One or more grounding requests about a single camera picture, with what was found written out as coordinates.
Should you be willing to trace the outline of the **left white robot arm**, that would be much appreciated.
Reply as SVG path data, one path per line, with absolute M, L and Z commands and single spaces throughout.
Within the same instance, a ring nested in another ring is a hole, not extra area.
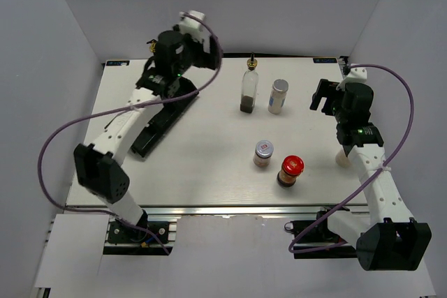
M 146 157 L 198 95 L 184 73 L 191 67 L 219 70 L 222 58 L 217 37 L 204 40 L 200 29 L 175 26 L 149 45 L 152 56 L 125 110 L 117 112 L 90 144 L 79 144 L 74 150 L 79 185 L 107 206 L 134 242 L 148 236 L 147 212 L 130 194 L 124 159 L 129 151 Z

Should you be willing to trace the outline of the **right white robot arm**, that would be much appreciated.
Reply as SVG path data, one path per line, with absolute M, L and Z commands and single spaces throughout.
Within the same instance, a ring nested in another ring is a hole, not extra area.
M 356 250 L 366 271 L 415 271 L 431 240 L 429 225 L 419 223 L 404 204 L 391 172 L 385 167 L 383 139 L 370 122 L 374 98 L 366 84 L 341 84 L 320 80 L 312 96 L 311 110 L 318 107 L 337 121 L 337 140 L 354 167 L 369 209 L 369 223 L 350 211 L 338 209 L 315 224 L 323 241 L 336 236 Z

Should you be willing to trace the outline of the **glass bottle dark sauce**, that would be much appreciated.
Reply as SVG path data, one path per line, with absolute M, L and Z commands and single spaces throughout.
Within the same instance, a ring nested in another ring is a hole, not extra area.
M 258 73 L 256 67 L 258 61 L 255 58 L 255 54 L 251 53 L 247 60 L 247 71 L 242 78 L 241 99 L 240 99 L 240 111 L 251 114 L 254 110 L 257 95 L 258 86 Z

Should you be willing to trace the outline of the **red lid sauce jar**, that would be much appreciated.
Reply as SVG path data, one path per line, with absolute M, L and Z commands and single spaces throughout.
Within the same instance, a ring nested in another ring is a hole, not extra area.
M 304 161 L 295 155 L 285 157 L 281 169 L 277 174 L 277 181 L 281 186 L 291 187 L 305 169 Z

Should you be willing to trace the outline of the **white spice jar silver lid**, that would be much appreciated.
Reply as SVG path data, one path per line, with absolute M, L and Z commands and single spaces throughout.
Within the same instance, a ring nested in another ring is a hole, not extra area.
M 288 82 L 284 79 L 277 79 L 272 83 L 268 111 L 272 114 L 279 114 L 284 106 L 286 94 L 288 92 Z

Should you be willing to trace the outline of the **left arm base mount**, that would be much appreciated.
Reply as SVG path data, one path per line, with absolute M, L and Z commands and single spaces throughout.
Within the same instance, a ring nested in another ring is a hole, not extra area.
M 110 221 L 103 254 L 125 256 L 168 256 L 175 241 L 174 223 L 148 221 L 151 233 L 134 230 L 119 220 Z

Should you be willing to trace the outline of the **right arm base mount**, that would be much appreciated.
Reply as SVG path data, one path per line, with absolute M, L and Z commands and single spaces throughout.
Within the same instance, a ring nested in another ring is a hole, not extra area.
M 302 230 L 307 228 L 314 222 L 314 219 L 311 220 L 297 220 L 297 221 L 289 221 L 284 224 L 284 230 L 287 233 L 292 234 L 294 237 L 297 237 Z M 312 228 L 300 241 L 298 244 L 294 246 L 294 250 L 304 250 L 306 248 L 316 248 L 319 245 L 331 245 L 340 243 L 342 238 L 336 235 L 335 233 L 329 231 L 327 227 L 327 221 L 324 221 L 322 224 L 317 225 Z M 314 251 L 311 253 L 301 253 L 293 255 L 296 260 L 298 259 L 355 259 L 356 250 L 349 246 L 348 244 L 344 244 L 343 246 L 338 246 L 337 248 L 325 249 L 323 251 Z

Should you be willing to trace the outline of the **clear glass oil bottle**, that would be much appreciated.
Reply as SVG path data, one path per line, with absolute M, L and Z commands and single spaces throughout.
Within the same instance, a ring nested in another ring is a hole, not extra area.
M 147 42 L 148 47 L 149 47 L 149 51 L 150 51 L 152 54 L 155 53 L 156 43 L 157 43 L 157 40 L 156 40 L 156 39 L 151 39 L 150 41 Z

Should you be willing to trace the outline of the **small jar white label lid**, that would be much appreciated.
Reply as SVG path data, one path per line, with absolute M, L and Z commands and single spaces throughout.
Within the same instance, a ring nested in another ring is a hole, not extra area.
M 274 152 L 273 144 L 268 140 L 261 140 L 256 144 L 253 162 L 258 167 L 267 167 Z

